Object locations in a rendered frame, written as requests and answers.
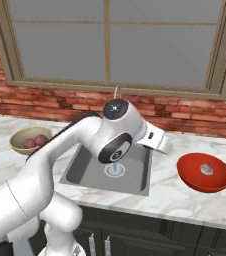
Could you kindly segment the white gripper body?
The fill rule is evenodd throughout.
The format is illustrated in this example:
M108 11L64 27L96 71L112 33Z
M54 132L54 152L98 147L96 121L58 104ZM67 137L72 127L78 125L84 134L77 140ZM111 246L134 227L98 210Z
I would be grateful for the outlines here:
M154 150L165 155L171 153L172 144L165 134L156 137Z

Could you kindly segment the red bowl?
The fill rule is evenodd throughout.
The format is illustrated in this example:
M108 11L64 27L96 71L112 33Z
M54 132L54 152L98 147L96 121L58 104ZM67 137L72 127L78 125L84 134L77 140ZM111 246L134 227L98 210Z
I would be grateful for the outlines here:
M200 172L202 164L210 162L211 176ZM183 182L190 188L203 193L216 193L226 188L226 163L205 153L188 153L177 161L177 171Z

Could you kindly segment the pale garlic bulb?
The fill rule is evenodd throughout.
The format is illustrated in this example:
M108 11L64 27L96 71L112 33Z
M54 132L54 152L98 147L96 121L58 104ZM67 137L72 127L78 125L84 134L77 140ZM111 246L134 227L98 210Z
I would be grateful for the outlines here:
M202 164L202 165L200 166L200 172L201 172L203 175L211 176L211 175L213 174L213 172L214 172L211 163L208 162L208 163Z

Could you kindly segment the silver sink faucet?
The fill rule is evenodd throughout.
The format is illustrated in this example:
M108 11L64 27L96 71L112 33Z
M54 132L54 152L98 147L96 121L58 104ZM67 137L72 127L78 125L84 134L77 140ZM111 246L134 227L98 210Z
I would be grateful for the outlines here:
M120 85L117 85L115 87L115 91L114 91L114 95L113 95L113 99L122 99L122 94L121 94L121 87Z

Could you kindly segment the grey steel sink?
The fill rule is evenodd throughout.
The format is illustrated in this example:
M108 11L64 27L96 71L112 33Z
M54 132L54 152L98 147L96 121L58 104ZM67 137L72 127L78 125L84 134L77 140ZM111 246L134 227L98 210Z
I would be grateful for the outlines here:
M112 164L101 164L83 146L79 146L60 182L100 190L149 195L152 151L134 144L126 155Z

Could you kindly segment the olive yellow bowl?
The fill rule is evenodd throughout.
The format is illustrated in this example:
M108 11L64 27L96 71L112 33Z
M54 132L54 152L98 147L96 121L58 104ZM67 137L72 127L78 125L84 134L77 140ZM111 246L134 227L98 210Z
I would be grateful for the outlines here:
M28 128L23 128L12 135L9 140L11 148L21 155L30 155L40 146L35 146L34 148L26 149L24 147L24 142L28 138L32 138L35 141L35 137L39 134L45 135L48 140L52 137L51 131L43 126L33 126Z

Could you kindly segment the dark cupboard door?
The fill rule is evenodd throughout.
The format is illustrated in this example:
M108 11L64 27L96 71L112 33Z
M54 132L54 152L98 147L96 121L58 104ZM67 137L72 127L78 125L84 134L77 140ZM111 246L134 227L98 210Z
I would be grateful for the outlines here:
M226 230L203 227L194 256L226 256Z
M193 256L201 230L202 227L199 225L170 221L166 237L177 247L174 256Z
M166 249L140 238L133 232L103 229L103 242L110 236L111 256L165 256Z
M90 256L89 240L88 238L94 233L96 256L103 256L102 242L101 242L101 230L93 226L80 226L74 231L74 236L77 242L84 249L86 256Z

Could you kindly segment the red onion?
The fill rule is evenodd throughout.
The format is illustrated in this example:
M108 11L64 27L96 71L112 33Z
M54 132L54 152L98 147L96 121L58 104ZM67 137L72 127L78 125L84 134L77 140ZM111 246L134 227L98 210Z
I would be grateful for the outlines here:
M35 137L35 145L36 146L42 146L44 145L46 142L48 141L48 138L43 135L43 134L39 134Z
M32 138L28 138L24 142L24 147L26 149L34 148L36 146L35 141Z

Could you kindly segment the tan framed window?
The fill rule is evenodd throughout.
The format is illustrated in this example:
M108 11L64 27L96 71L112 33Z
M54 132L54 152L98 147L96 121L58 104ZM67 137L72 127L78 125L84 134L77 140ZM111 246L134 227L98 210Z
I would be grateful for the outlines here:
M8 84L226 99L226 0L0 0Z

